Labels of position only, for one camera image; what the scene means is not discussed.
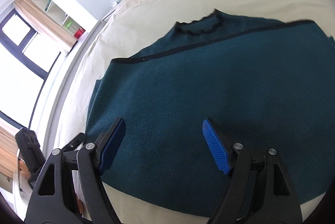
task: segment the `window frame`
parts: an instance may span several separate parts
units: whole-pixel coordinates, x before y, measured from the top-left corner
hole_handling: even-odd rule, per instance
[[[16,45],[3,31],[2,28],[4,25],[11,19],[11,17],[16,14],[29,28],[30,31],[28,34],[23,38],[21,43],[19,45]],[[48,78],[53,66],[55,65],[57,59],[59,58],[61,52],[59,52],[58,56],[56,57],[55,61],[53,62],[49,72],[46,72],[43,70],[41,67],[39,67],[36,63],[31,61],[28,57],[24,55],[24,49],[29,45],[29,43],[32,41],[32,39],[38,34],[38,32],[29,24],[25,21],[25,19],[22,18],[22,16],[15,10],[13,9],[0,23],[0,44],[2,44],[18,61],[20,61],[24,66],[26,66],[29,70],[31,70],[34,74],[39,76],[40,78],[43,79],[43,84],[41,86],[41,89],[39,91],[39,94],[36,98],[35,105],[33,107],[30,121],[29,121],[29,126],[28,129],[31,127],[31,121],[34,116],[34,112],[36,109],[37,102],[40,98],[42,89],[44,87],[44,84],[46,82],[46,79]],[[14,119],[10,118],[7,116],[4,112],[0,110],[0,118],[11,124],[12,126],[20,129],[20,128],[26,128],[25,126],[21,125],[19,122],[15,121]]]

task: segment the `beige curtain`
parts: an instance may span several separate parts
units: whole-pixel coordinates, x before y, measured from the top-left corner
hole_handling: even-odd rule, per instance
[[[0,172],[9,178],[17,171],[17,145],[14,135],[0,125]]]
[[[63,52],[68,53],[77,39],[69,34],[60,25],[54,22],[46,13],[37,7],[31,0],[15,0],[18,13],[40,34],[56,41]]]

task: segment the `white shelving unit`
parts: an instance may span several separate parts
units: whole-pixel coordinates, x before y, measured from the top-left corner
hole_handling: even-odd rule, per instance
[[[72,36],[81,27],[69,15],[63,11],[53,0],[32,0],[39,9],[44,11],[57,24],[67,30]]]

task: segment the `blue rubber tip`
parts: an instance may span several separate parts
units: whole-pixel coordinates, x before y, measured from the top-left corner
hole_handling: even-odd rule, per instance
[[[100,175],[111,168],[125,134],[126,122],[121,119],[100,154],[100,165],[98,167]]]
[[[228,176],[232,170],[229,166],[228,152],[224,148],[208,119],[205,119],[202,123],[202,134],[205,137],[218,169]]]

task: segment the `mattress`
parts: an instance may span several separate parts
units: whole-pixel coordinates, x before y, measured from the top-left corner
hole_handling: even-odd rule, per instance
[[[312,19],[335,35],[335,0],[123,0],[85,53],[61,113],[54,147],[60,148],[85,132],[88,104],[97,79],[118,57],[129,57],[164,36],[178,22],[191,22],[214,9],[235,15],[274,18],[284,22]],[[76,191],[83,199],[77,173]],[[105,185],[122,223],[206,223],[204,217],[161,208]],[[322,196],[301,205],[306,218]]]

